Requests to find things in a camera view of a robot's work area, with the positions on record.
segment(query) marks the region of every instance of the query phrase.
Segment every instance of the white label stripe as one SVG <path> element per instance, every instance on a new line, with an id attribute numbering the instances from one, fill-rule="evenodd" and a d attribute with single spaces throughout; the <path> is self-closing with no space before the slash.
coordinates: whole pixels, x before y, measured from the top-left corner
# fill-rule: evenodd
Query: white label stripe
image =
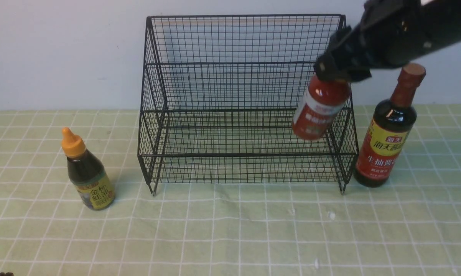
<path id="1" fill-rule="evenodd" d="M 309 88 L 306 88 L 306 92 L 304 93 L 304 101 L 306 102 L 307 106 L 314 112 L 325 115 L 331 116 L 338 113 L 342 108 L 344 103 L 341 105 L 331 106 L 331 105 L 323 105 L 322 103 L 316 101 L 309 93 Z"/>

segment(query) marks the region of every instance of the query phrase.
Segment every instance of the red sauce bottle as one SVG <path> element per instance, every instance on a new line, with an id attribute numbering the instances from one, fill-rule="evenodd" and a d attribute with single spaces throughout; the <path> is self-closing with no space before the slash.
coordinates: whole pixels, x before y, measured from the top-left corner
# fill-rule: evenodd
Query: red sauce bottle
<path id="1" fill-rule="evenodd" d="M 411 103 L 425 75 L 419 64 L 404 66 L 391 98 L 376 106 L 353 173 L 360 184 L 379 187 L 389 178 L 415 124 L 417 115 Z"/>
<path id="2" fill-rule="evenodd" d="M 322 82 L 314 75 L 295 111 L 293 132 L 304 140 L 318 140 L 350 95 L 351 89 L 347 82 Z"/>

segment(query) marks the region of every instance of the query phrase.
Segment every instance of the black wire shelf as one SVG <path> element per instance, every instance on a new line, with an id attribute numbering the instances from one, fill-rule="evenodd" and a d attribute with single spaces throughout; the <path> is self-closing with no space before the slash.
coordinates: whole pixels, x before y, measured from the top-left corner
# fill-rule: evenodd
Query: black wire shelf
<path id="1" fill-rule="evenodd" d="M 291 122 L 343 15 L 147 18 L 138 159 L 160 182 L 326 182 L 358 156 L 349 99 L 317 141 Z"/>

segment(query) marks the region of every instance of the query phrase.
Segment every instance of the orange cap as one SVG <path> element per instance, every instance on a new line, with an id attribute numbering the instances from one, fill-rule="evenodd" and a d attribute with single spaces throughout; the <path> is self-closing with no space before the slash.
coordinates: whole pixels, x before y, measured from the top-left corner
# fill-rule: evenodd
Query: orange cap
<path id="1" fill-rule="evenodd" d="M 80 136 L 75 135 L 69 128 L 62 129 L 62 149 L 67 157 L 77 157 L 86 151 L 86 145 Z"/>

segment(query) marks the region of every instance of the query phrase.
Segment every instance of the condiment bottle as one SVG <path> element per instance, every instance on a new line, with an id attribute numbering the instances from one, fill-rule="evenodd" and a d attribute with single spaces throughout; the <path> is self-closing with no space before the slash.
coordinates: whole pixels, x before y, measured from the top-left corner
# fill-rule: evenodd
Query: condiment bottle
<path id="1" fill-rule="evenodd" d="M 62 129 L 62 135 L 69 178 L 76 186 L 82 202 L 92 210 L 107 208 L 115 199 L 115 190 L 103 164 L 89 152 L 82 138 L 69 128 Z"/>
<path id="2" fill-rule="evenodd" d="M 376 106 L 353 173 L 360 184 L 379 187 L 389 178 L 415 124 L 417 114 L 411 103 L 425 75 L 425 68 L 419 64 L 404 66 L 390 99 Z"/>
<path id="3" fill-rule="evenodd" d="M 292 121 L 293 132 L 304 140 L 318 140 L 332 124 L 351 95 L 347 82 L 322 82 L 311 78 Z"/>

